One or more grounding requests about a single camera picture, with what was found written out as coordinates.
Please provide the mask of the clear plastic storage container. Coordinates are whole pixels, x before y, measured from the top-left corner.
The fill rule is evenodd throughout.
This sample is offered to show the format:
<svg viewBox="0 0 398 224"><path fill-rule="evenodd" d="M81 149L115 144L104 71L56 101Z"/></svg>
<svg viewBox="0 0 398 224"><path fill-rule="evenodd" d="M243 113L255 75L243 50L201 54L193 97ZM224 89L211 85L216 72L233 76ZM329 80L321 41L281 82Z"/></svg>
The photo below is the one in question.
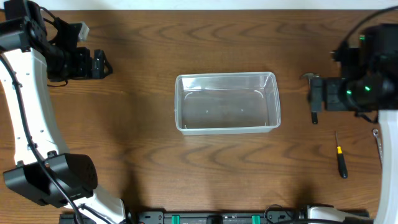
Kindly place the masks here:
<svg viewBox="0 0 398 224"><path fill-rule="evenodd" d="M179 75L174 98L175 125L184 135L268 133L282 122L272 72Z"/></svg>

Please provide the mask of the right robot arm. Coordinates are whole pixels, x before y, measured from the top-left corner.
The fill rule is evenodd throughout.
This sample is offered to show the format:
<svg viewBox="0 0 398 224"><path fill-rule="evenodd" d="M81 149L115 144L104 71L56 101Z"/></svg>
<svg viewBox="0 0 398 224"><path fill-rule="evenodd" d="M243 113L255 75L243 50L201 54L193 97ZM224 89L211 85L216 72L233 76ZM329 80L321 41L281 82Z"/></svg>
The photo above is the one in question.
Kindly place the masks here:
<svg viewBox="0 0 398 224"><path fill-rule="evenodd" d="M339 78L310 79L311 112L353 111L357 117L377 111L381 128L381 198L373 223L397 223L397 25L368 27L359 46L343 41L333 58Z"/></svg>

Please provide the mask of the small black-handled claw hammer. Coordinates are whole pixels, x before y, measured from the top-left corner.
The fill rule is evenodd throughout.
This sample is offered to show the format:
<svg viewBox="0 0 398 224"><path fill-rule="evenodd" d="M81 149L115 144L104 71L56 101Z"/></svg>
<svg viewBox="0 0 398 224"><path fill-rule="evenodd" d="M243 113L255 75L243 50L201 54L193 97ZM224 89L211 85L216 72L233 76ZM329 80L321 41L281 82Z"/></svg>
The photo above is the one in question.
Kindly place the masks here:
<svg viewBox="0 0 398 224"><path fill-rule="evenodd" d="M313 78L319 78L319 74L316 73L304 73L300 79L304 79L306 78L308 80L308 94L307 94L307 101L310 103L311 101L311 79ZM318 117L317 117L317 113L310 111L311 112L311 119L312 119L312 124L318 124Z"/></svg>

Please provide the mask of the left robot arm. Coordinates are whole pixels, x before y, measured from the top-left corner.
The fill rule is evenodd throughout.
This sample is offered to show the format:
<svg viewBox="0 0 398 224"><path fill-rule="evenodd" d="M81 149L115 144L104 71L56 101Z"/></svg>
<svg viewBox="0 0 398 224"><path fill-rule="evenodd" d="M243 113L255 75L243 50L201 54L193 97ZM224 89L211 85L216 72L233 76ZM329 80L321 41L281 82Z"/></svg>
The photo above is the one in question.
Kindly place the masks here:
<svg viewBox="0 0 398 224"><path fill-rule="evenodd" d="M4 2L1 83L15 137L15 168L4 181L40 206L73 210L72 223L128 223L124 202L99 186L89 156L72 154L55 120L49 88L99 80L113 71L105 53L81 46L89 29L49 14L33 1Z"/></svg>

